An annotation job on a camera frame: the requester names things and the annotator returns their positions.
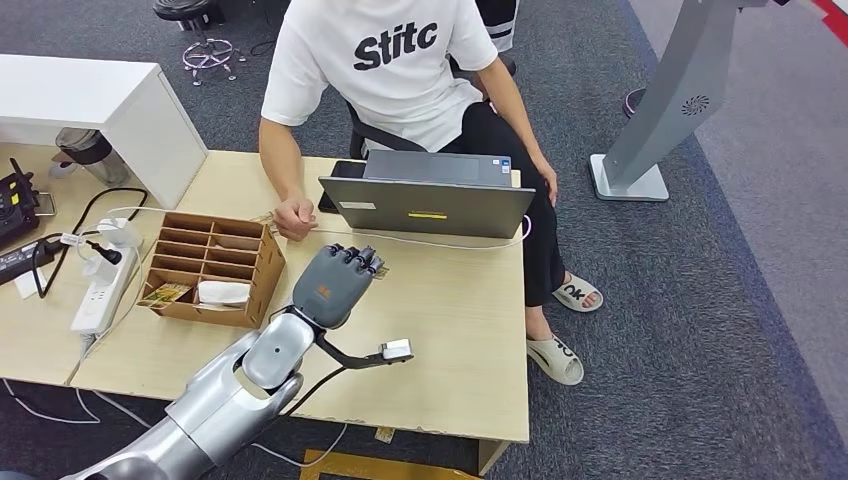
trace cardboard box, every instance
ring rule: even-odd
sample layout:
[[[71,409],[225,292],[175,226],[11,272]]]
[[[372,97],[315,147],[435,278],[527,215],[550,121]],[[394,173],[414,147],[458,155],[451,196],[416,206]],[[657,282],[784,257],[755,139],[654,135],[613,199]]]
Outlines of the cardboard box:
[[[154,245],[142,298],[165,283],[189,285],[191,290],[174,303],[152,310],[166,317],[259,328],[285,264],[267,225],[169,212]],[[244,309],[198,308],[197,285],[204,280],[250,284]]]

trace man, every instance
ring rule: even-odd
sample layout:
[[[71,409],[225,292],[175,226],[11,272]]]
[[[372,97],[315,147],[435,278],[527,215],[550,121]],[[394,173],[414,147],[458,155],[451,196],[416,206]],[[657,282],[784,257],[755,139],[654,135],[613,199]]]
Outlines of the man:
[[[477,72],[481,93],[454,79],[446,55]],[[557,177],[539,148],[515,83],[492,44],[474,0],[294,0],[274,53],[259,152],[282,203],[275,222],[302,240],[316,227],[303,193],[303,159],[290,127],[315,111],[333,85],[361,120],[428,151],[508,155],[523,187],[536,189],[524,241],[528,354],[554,380],[574,385],[583,365],[542,312],[551,293],[577,311],[600,307],[594,287],[565,271],[556,237]]]

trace gray carpet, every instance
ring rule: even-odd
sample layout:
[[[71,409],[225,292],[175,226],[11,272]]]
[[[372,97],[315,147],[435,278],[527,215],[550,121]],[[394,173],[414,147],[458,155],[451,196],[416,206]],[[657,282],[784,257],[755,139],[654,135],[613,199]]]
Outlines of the gray carpet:
[[[848,78],[848,48],[807,1],[738,17],[727,101],[697,136],[846,439],[848,95],[819,87]],[[679,0],[631,3],[661,52]],[[801,290],[815,301],[799,301]]]
[[[270,59],[251,58],[234,83],[220,77],[192,87],[175,62],[187,36],[153,17],[147,2],[127,3],[6,0],[0,22],[11,23],[0,24],[0,51],[157,61],[207,145],[255,150]],[[845,478],[844,446],[817,435],[832,421],[811,423],[790,388],[797,378],[809,379],[806,367],[786,368],[774,353],[757,307],[770,297],[748,294],[745,279],[758,275],[756,265],[741,270],[733,242],[742,237],[732,214],[721,209],[723,196],[694,139],[663,164],[672,201],[594,198],[586,161],[622,127],[621,94],[646,80],[640,53],[646,40],[624,4],[534,0],[520,12],[517,81],[560,175],[562,253],[570,269],[604,291],[607,303],[590,315],[550,305],[553,327],[583,358],[586,379],[562,387],[529,367],[532,441],[508,450],[490,478]],[[245,48],[265,40],[273,34],[262,5],[241,5],[240,15],[215,33]],[[306,154],[345,156],[348,132],[340,98],[328,92],[296,134]],[[70,392],[48,403],[39,394],[45,388],[26,392],[57,414],[76,411]],[[806,394],[815,400],[818,392]],[[161,407],[126,401],[148,418]],[[0,468],[55,477],[139,433],[119,413],[102,405],[99,411],[108,413],[104,426],[51,425],[0,395]],[[336,432],[298,421],[271,432],[268,443],[299,454],[328,444]],[[385,446],[371,436],[354,427],[339,451],[469,471],[475,463],[470,441],[401,433]],[[295,472],[250,451],[211,477],[297,478]]]

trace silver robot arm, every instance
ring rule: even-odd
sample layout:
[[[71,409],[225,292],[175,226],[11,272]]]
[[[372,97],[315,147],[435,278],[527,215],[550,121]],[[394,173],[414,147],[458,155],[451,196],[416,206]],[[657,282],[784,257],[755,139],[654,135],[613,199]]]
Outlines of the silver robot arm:
[[[300,391],[297,370],[312,345],[350,369],[411,359],[408,340],[358,358],[324,338],[327,329],[347,321],[380,270],[383,261],[375,253],[338,244],[321,249],[295,285],[292,303],[273,313],[261,334],[247,333],[195,373],[165,408],[167,416],[133,443],[64,480],[184,480],[223,465]]]

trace laptop lid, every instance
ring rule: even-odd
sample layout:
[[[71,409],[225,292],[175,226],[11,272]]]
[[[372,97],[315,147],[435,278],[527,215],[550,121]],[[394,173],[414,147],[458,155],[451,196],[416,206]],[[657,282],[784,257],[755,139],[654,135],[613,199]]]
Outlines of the laptop lid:
[[[319,177],[352,228],[512,238],[532,188]]]

